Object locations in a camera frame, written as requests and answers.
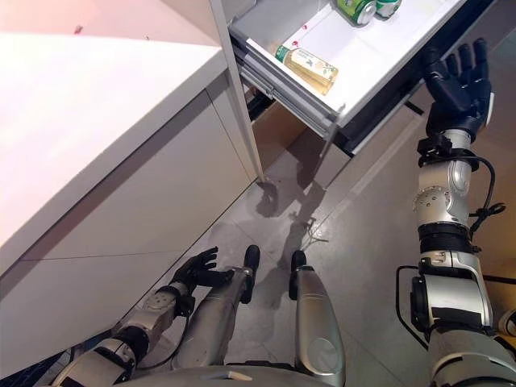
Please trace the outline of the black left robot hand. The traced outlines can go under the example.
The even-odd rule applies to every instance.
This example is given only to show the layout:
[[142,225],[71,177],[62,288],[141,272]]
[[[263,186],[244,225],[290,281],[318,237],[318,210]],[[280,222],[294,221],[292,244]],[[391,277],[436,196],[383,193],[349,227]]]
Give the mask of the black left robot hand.
[[214,268],[218,247],[213,247],[189,258],[175,273],[170,285],[181,283],[185,294],[191,295],[198,286],[219,287],[228,284],[234,276],[234,270],[216,271]]

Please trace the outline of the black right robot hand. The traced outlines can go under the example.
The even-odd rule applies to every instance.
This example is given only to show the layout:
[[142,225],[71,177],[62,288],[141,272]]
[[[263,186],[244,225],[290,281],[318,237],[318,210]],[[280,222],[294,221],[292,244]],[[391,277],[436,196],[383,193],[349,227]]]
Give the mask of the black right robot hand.
[[492,85],[488,48],[483,38],[462,44],[457,54],[441,60],[436,48],[423,55],[423,78],[434,102],[427,121],[427,134],[461,130],[475,138],[488,123]]

